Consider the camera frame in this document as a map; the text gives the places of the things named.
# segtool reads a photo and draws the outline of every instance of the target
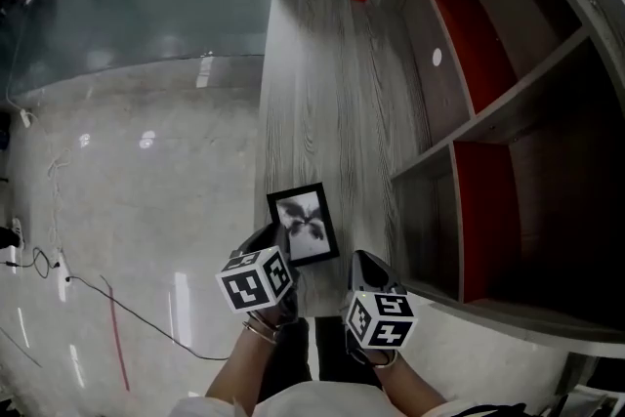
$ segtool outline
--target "white shirt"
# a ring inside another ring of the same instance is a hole
[[[452,417],[474,406],[450,401],[423,417]],[[181,399],[169,417],[242,417],[245,411],[212,397]],[[253,417],[400,417],[402,414],[377,388],[363,384],[310,381],[292,386],[254,408]]]

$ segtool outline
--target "picture frame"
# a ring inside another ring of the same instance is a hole
[[[323,183],[269,193],[267,203],[271,220],[287,229],[292,266],[339,257]]]

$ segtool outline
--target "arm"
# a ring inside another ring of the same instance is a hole
[[[406,360],[397,354],[397,361],[387,368],[376,368],[391,403],[406,417],[421,417],[423,414],[445,403],[445,399],[410,368]]]
[[[268,321],[275,324],[277,313],[264,312]],[[268,337],[269,332],[261,323],[249,318],[249,323]],[[252,415],[263,382],[265,367],[273,352],[273,344],[261,336],[244,329],[239,335],[229,360],[206,392],[213,397],[234,404],[236,400],[247,415]]]

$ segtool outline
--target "furniture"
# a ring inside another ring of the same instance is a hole
[[[623,9],[273,0],[256,225],[267,192],[323,181],[343,253],[304,270],[304,310],[336,312],[363,248],[438,309],[625,357]]]

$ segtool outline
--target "red panel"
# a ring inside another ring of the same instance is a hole
[[[521,259],[517,187],[507,146],[454,143],[464,240],[461,301],[489,287]]]
[[[436,0],[467,80],[475,113],[517,83],[508,55],[479,0]]]

